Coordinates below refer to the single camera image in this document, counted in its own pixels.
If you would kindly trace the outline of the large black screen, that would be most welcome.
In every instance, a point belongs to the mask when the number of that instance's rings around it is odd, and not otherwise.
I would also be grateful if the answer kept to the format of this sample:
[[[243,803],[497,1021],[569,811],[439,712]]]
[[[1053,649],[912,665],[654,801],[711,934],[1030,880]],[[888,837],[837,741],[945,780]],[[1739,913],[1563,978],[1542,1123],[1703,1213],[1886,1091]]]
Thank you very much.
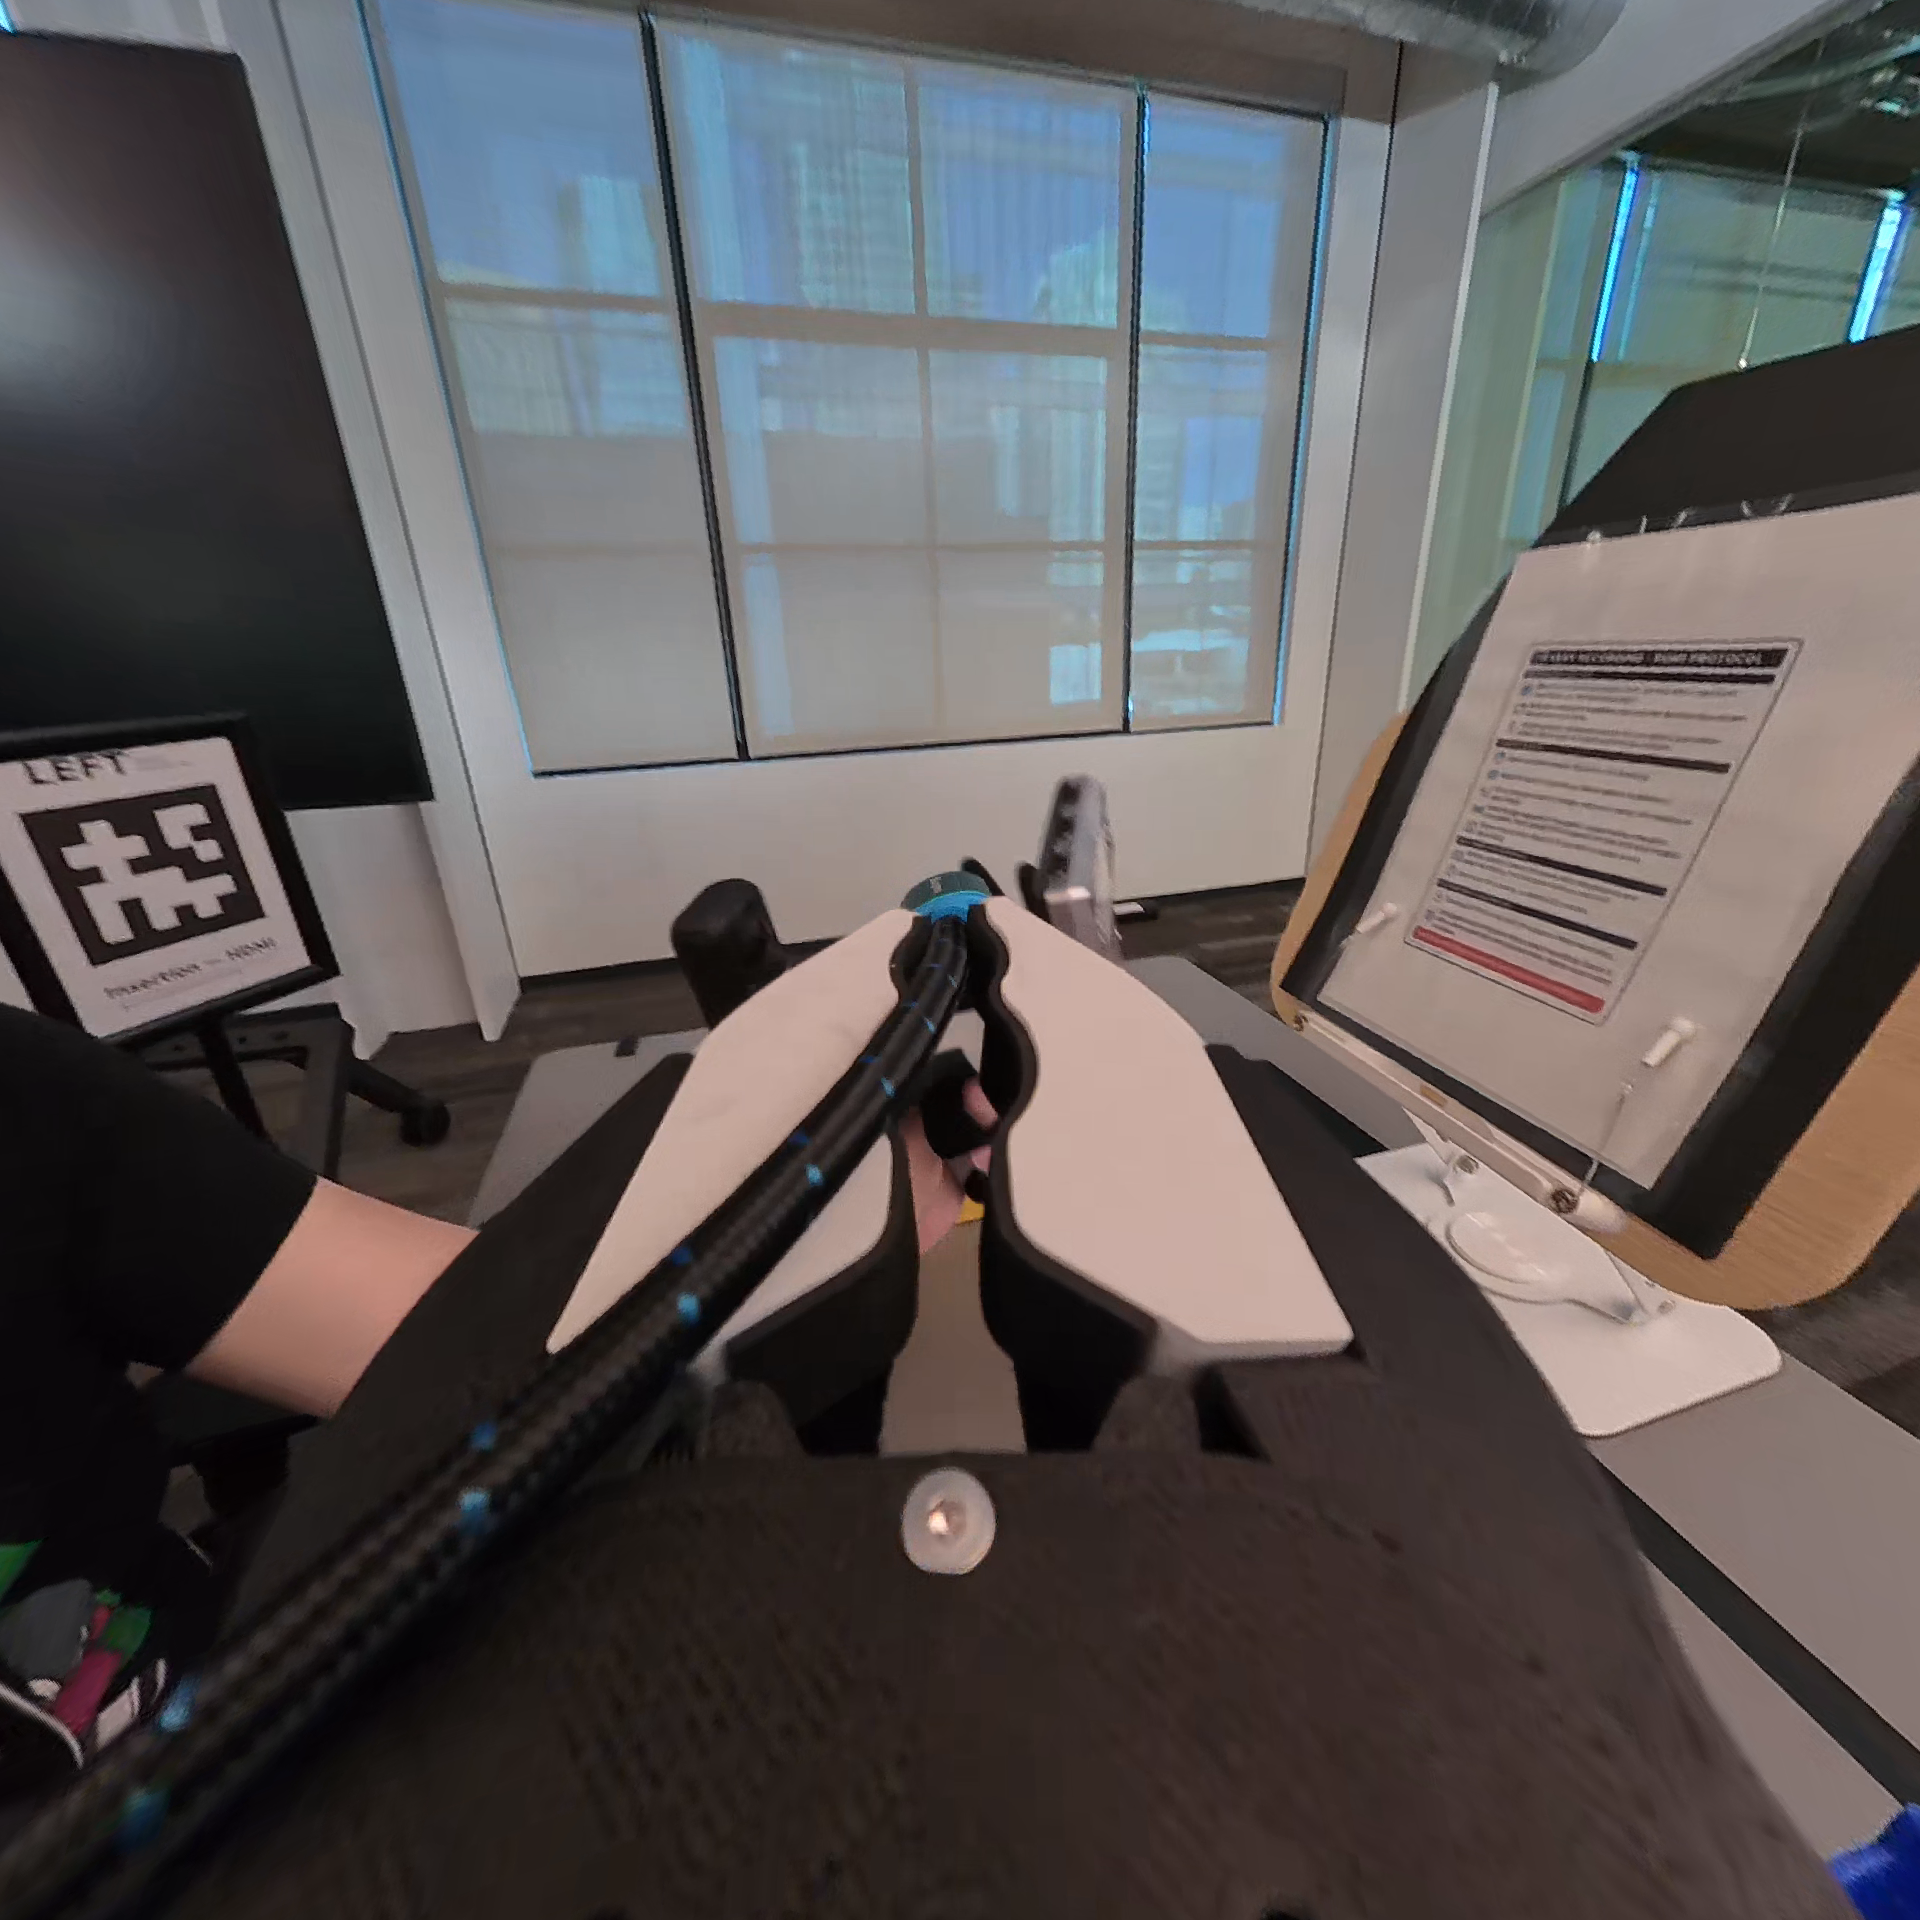
[[[213,714],[435,795],[245,68],[6,32],[6,732]]]

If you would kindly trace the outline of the window with roller shades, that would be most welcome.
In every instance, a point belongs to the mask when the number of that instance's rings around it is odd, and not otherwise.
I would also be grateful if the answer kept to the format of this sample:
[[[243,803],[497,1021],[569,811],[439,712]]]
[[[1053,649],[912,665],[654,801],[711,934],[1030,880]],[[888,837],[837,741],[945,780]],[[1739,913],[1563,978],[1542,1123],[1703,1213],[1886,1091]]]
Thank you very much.
[[[1325,114],[363,20],[531,778],[1283,718]]]

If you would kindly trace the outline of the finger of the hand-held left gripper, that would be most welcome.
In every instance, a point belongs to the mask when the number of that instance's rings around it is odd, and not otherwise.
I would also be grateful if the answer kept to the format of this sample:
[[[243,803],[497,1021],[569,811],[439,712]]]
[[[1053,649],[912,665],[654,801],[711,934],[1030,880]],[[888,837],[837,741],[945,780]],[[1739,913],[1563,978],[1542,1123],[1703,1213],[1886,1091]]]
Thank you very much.
[[[1102,957],[1123,961],[1114,820],[1104,782],[1071,774],[1056,785],[1038,857],[1022,866],[1030,913]]]

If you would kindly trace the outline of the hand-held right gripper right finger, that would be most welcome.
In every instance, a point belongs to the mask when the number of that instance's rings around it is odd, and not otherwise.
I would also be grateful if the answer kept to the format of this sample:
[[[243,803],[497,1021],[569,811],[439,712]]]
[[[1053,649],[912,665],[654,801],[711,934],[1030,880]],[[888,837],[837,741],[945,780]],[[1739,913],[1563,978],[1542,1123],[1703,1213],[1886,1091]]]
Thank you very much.
[[[1139,1378],[1325,1360],[1353,1325],[1210,1044],[1123,964],[1021,906],[969,913],[997,1113],[978,1244],[1024,1442],[1085,1452]]]

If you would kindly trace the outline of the black wood-edged panel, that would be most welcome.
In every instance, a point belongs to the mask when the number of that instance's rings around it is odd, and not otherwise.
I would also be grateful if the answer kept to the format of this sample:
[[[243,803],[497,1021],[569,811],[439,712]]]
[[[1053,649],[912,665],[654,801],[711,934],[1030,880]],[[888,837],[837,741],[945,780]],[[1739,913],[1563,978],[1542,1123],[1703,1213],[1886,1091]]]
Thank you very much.
[[[1915,326],[1713,376],[1666,395],[1527,553],[1593,534],[1661,533],[1885,493],[1915,493]],[[1414,706],[1381,734],[1310,866],[1271,970],[1279,1010],[1299,1029],[1280,990],[1288,964],[1327,901],[1390,748],[1513,568]],[[1729,1258],[1694,1260],[1632,1221],[1617,1237],[1619,1252],[1670,1291],[1721,1308],[1801,1306],[1847,1282],[1915,1198],[1915,980],[1856,1077],[1862,1091],[1845,1091],[1847,1113],[1825,1116],[1792,1153]]]

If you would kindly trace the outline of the blue object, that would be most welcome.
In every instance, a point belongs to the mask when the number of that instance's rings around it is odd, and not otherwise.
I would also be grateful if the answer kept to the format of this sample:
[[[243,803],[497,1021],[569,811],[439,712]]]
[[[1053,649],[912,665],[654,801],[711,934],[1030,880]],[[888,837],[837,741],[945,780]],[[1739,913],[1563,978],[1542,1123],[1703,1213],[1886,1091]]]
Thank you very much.
[[[1830,1869],[1858,1917],[1919,1917],[1920,1806],[1906,1803],[1870,1840],[1841,1850]]]

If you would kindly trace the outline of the black rolling stand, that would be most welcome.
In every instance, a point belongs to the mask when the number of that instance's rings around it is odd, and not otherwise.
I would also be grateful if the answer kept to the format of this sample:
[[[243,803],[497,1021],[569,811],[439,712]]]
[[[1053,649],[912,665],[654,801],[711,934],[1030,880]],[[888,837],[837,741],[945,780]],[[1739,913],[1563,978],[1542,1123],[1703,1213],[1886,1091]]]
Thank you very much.
[[[285,1014],[207,1014],[155,1040],[141,1040],[128,1051],[155,1073],[203,1073],[229,1116],[261,1140],[273,1129],[253,1091],[249,1067],[298,1069],[299,1100],[280,1146],[326,1180],[339,1173],[353,1100],[395,1118],[405,1146],[435,1148],[451,1133],[449,1104],[363,1060],[353,1026],[330,1005]]]

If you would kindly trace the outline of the framed printed instruction sheet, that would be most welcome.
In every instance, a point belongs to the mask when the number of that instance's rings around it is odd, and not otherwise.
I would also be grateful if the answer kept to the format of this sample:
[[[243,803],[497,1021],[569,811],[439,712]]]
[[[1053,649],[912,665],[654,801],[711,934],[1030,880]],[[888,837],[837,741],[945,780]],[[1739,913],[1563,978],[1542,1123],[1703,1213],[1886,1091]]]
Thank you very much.
[[[1729,1258],[1915,980],[1915,493],[1527,553],[1283,977],[1560,1212]]]

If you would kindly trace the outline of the person's black printed shirt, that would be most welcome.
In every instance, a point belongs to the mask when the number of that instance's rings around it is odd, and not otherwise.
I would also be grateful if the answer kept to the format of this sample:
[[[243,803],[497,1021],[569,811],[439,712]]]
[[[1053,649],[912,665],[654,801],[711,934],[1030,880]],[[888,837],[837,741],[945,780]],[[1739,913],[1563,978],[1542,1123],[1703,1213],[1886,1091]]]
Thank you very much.
[[[160,1521],[171,1459],[134,1368],[181,1373],[317,1192],[310,1169],[117,1048],[2,1013],[6,1609],[85,1581],[57,1670],[6,1660],[6,1818],[71,1781],[53,1699],[113,1600],[104,1694],[202,1651],[218,1580]]]

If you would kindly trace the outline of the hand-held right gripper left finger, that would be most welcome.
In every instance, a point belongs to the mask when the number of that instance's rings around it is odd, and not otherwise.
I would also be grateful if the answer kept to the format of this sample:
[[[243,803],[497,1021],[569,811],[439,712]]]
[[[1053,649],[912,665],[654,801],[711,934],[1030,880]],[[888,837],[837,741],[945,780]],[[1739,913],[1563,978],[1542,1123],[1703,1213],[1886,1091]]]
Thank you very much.
[[[922,1320],[901,1129],[943,1048],[943,932],[883,913],[714,1026],[545,1342],[605,1422],[673,1385],[768,1395],[879,1452]]]

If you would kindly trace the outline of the person's left hand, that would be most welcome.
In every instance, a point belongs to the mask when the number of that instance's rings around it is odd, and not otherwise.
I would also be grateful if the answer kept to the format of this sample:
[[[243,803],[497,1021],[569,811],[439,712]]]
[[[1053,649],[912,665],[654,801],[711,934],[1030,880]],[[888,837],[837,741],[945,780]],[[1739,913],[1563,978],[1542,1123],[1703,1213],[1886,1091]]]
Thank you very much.
[[[976,1146],[962,1156],[946,1160],[929,1140],[922,1116],[906,1120],[901,1144],[920,1254],[929,1258],[958,1228],[986,1217],[993,1146]]]

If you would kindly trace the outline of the person's left forearm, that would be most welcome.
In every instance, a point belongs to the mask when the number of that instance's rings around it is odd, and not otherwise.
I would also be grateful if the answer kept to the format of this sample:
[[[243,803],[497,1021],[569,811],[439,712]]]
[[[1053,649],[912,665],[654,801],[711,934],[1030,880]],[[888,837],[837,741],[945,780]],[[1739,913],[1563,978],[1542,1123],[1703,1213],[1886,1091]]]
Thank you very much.
[[[299,1414],[330,1418],[475,1235],[318,1180],[261,1229],[211,1217],[145,1254],[134,1355]]]

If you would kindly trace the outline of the framed marker sign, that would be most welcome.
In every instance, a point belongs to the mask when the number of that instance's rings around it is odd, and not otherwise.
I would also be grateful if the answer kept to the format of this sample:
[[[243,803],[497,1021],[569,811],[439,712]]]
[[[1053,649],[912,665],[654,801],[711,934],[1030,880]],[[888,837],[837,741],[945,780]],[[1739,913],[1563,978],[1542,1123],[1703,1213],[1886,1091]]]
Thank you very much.
[[[6,732],[2,941],[25,1005],[120,1048],[342,974],[239,712]]]

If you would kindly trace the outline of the ceiling air duct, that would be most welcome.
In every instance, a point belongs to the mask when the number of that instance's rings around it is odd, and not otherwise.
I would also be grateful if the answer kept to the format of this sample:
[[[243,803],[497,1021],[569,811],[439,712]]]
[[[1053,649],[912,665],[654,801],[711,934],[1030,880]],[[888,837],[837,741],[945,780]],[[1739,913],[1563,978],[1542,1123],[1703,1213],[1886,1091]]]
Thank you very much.
[[[1341,28],[1479,60],[1535,82],[1583,65],[1608,38],[1626,3],[1302,3]]]

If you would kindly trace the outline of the clear stand with white base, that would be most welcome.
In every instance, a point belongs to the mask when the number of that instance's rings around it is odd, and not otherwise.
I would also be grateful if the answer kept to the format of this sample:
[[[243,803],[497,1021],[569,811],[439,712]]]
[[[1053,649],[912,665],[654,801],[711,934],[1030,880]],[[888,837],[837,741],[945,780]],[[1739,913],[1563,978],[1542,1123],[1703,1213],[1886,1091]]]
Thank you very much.
[[[1683,1144],[1731,1085],[1738,1051],[1760,1036],[1807,946],[1719,941],[1719,963],[1685,963],[1701,1008],[1674,1008],[1661,1032],[1629,1038],[1617,1091],[1593,1139],[1569,1146],[1571,1166],[1553,1148],[1526,1146],[1515,1120],[1491,1120],[1449,1094],[1425,1107],[1415,1069],[1390,1060],[1381,1040],[1360,1040],[1346,1018],[1307,1019],[1310,1040],[1406,1097],[1422,1140],[1360,1169],[1491,1301],[1585,1438],[1705,1406],[1784,1365],[1773,1337],[1735,1310],[1670,1291],[1617,1252],[1634,1204],[1602,1194],[1600,1173],[1617,1163],[1621,1139],[1642,1155],[1666,1146],[1664,1171],[1679,1171]]]

